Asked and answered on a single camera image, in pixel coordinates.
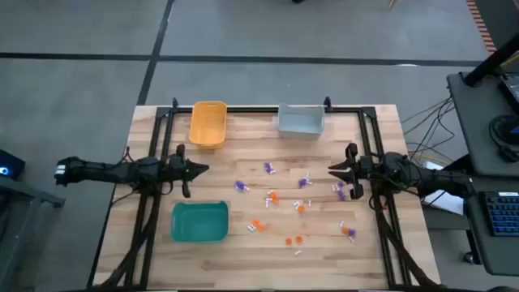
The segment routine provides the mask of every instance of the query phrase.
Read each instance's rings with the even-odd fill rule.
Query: green bin
[[[225,202],[177,203],[171,215],[171,238],[179,243],[216,243],[229,233],[229,207]]]

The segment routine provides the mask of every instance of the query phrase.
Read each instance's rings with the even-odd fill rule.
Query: orange plastic bin
[[[221,148],[225,142],[227,105],[221,101],[195,103],[191,115],[189,140],[201,148]]]

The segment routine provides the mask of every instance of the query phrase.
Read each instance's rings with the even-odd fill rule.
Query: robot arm
[[[470,177],[462,172],[446,170],[428,170],[415,165],[405,155],[387,152],[379,157],[380,163],[374,164],[372,156],[363,156],[356,161],[357,145],[349,144],[345,151],[346,160],[332,165],[329,173],[346,183],[354,185],[350,194],[352,199],[363,195],[360,178],[381,181],[393,192],[399,192],[409,187],[418,189],[418,196],[424,197],[434,191],[444,190],[452,195],[468,198],[474,193]]]
[[[54,178],[56,184],[66,186],[91,180],[107,183],[125,183],[136,188],[155,187],[157,183],[172,183],[182,180],[182,193],[191,197],[187,182],[192,181],[209,169],[208,165],[198,164],[185,158],[185,146],[177,146],[177,151],[168,159],[161,161],[155,157],[145,157],[136,161],[122,161],[117,164],[90,162],[78,157],[68,157],[58,161]]]

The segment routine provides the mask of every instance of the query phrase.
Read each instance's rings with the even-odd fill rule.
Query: wooden table
[[[155,112],[156,107],[149,106],[135,110],[127,142],[134,158],[148,155]],[[405,153],[396,106],[377,105],[376,112],[384,150]],[[328,174],[328,166],[344,161],[348,143],[357,143],[359,154],[363,154],[356,115],[329,114],[318,141],[301,141],[278,138],[275,114],[229,114],[225,146],[216,151],[200,151],[190,143],[190,119],[190,114],[175,115],[169,152],[184,143],[188,158],[210,165],[210,170],[191,184],[192,197],[187,201],[227,202],[229,236],[222,243],[174,243],[171,212],[177,202],[185,200],[180,184],[175,184],[173,192],[161,201],[149,289],[387,288],[375,213],[367,203],[369,183],[364,183],[365,195],[360,200],[341,202],[331,190],[337,180]],[[161,144],[159,140],[157,153]],[[273,163],[276,174],[264,172],[266,161]],[[306,172],[314,184],[299,189],[297,181]],[[246,182],[251,191],[236,192],[236,180]],[[271,189],[277,191],[281,202],[275,208],[265,208],[264,197]],[[117,187],[114,198],[129,191],[129,187]],[[293,206],[296,200],[311,200],[311,207],[299,215]],[[112,207],[94,284],[104,281],[127,252],[138,201],[135,195]],[[396,205],[406,248],[425,273],[440,282],[418,198],[401,193],[396,196]],[[265,223],[267,230],[247,230],[254,219]],[[341,234],[340,221],[357,229],[354,244]],[[285,239],[296,235],[304,237],[303,244],[287,247]],[[295,256],[297,250],[302,253]],[[392,260],[398,273],[394,251]],[[135,279],[140,273],[137,268]]]

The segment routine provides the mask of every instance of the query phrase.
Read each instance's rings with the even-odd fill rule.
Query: gray floor
[[[177,0],[163,54],[480,60],[487,53],[465,0]],[[0,2],[0,52],[150,54],[165,0]],[[67,198],[44,208],[18,286],[84,288],[113,186],[56,187],[55,162],[122,154],[147,62],[0,59],[0,148],[28,163],[24,180]],[[470,68],[160,62],[147,105],[202,100],[229,104],[397,104],[401,118],[448,97],[445,77]],[[417,121],[404,125],[411,128]],[[457,136],[439,150],[466,152]],[[419,142],[428,124],[406,136]],[[448,137],[438,130],[431,144]],[[462,232],[432,231],[442,282],[452,288],[519,287],[459,262]]]

